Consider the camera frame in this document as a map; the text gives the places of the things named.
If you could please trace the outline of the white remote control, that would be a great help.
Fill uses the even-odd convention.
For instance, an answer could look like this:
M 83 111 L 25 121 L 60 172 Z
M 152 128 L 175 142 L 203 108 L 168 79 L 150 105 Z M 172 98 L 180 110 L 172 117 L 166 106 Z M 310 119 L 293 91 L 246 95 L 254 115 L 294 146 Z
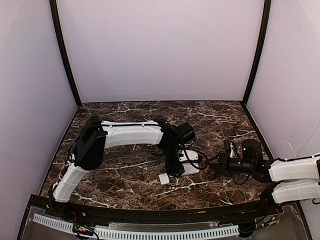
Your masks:
M 186 152 L 192 164 L 198 168 L 199 167 L 198 163 L 201 161 L 198 153 L 193 150 L 186 150 Z M 179 151 L 179 161 L 184 168 L 184 173 L 182 174 L 182 176 L 198 174 L 200 172 L 199 169 L 192 166 L 192 164 L 188 161 L 186 154 L 183 150 Z

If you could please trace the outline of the white battery cover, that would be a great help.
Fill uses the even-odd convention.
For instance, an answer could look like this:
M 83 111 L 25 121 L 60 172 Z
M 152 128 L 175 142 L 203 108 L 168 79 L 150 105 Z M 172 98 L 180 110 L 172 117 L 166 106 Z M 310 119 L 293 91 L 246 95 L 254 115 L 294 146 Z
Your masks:
M 166 173 L 159 174 L 158 177 L 161 185 L 166 185 L 170 183 L 170 178 Z

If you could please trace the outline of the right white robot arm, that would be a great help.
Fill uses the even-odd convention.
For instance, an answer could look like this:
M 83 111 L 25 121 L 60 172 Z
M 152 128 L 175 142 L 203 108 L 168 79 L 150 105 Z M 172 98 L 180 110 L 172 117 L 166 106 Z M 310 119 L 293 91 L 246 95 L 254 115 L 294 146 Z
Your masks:
M 320 197 L 319 153 L 300 158 L 265 160 L 262 145 L 255 139 L 241 142 L 238 156 L 232 141 L 224 141 L 224 151 L 206 160 L 207 165 L 224 176 L 248 174 L 267 184 L 260 201 L 279 205 L 291 201 L 316 200 Z

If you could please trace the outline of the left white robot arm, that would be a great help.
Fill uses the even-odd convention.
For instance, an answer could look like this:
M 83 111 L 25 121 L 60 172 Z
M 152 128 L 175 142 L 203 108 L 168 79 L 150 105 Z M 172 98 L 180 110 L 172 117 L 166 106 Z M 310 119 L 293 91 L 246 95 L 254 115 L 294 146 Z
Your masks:
M 167 184 L 169 177 L 197 174 L 198 153 L 185 148 L 194 139 L 194 129 L 187 122 L 179 126 L 165 120 L 111 122 L 92 116 L 73 140 L 65 167 L 48 192 L 49 198 L 67 203 L 82 178 L 101 166 L 105 149 L 116 146 L 156 145 L 165 157 L 165 173 L 159 177 L 162 184 Z

